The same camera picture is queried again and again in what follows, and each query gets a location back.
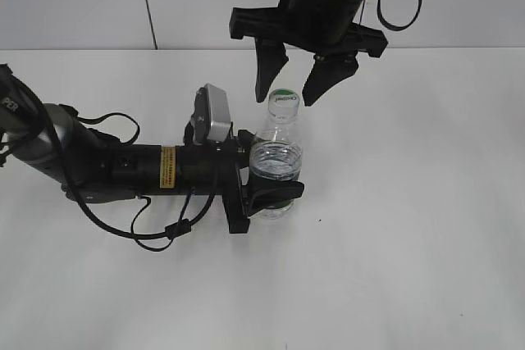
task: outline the water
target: water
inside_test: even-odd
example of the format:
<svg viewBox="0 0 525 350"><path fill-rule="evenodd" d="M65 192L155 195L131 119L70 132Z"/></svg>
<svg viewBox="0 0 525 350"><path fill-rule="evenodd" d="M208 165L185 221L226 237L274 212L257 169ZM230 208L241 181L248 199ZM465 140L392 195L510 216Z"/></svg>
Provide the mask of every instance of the water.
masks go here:
<svg viewBox="0 0 525 350"><path fill-rule="evenodd" d="M301 171L302 149L294 143L267 141L252 147L250 171L255 175L270 180L296 180ZM260 211L257 216L268 219L282 217L293 205L293 201L284 202Z"/></svg>

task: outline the clear plastic bottle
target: clear plastic bottle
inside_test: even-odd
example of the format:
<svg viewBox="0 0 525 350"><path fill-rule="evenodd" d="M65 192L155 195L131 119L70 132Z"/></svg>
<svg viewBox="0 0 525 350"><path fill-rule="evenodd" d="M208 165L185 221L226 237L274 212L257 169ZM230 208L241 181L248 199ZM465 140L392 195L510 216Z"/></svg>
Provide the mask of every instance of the clear plastic bottle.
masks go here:
<svg viewBox="0 0 525 350"><path fill-rule="evenodd" d="M278 89L270 94L266 122L253 139L250 172L270 180L299 178L303 156L297 125L299 104L299 95L291 90ZM293 200L276 204L260 211L256 217L277 219L293 204Z"/></svg>

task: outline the bottle cap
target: bottle cap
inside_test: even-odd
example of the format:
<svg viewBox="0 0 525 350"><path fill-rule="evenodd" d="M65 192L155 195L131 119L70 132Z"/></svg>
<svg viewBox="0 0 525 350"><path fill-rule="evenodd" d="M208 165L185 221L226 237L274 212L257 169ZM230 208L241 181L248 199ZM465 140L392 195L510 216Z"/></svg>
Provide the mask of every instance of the bottle cap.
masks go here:
<svg viewBox="0 0 525 350"><path fill-rule="evenodd" d="M268 110L277 120L291 120L299 112L301 99L293 90L277 89L270 93Z"/></svg>

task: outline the yellow label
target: yellow label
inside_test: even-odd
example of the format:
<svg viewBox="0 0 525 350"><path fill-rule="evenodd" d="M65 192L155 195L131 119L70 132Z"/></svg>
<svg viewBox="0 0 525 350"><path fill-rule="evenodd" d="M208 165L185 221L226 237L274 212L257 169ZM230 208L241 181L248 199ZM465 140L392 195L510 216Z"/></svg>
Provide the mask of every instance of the yellow label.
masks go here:
<svg viewBox="0 0 525 350"><path fill-rule="evenodd" d="M161 189L175 188L175 147L161 148Z"/></svg>

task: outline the white table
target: white table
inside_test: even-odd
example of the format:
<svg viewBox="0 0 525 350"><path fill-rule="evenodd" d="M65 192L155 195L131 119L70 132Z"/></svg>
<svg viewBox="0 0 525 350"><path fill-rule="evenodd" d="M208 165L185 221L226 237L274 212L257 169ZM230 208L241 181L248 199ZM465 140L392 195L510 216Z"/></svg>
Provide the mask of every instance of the white table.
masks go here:
<svg viewBox="0 0 525 350"><path fill-rule="evenodd" d="M290 55L275 86L301 89L312 58ZM265 111L250 51L5 61L45 102L131 114L141 143L180 143L206 82L227 90L237 128ZM523 349L525 50L360 62L301 112L307 189L294 214L246 235L227 233L217 199L194 232L145 252L12 158L0 175L0 348ZM103 129L132 133L124 120ZM139 229L162 229L181 200L156 198ZM139 206L94 209L127 230Z"/></svg>

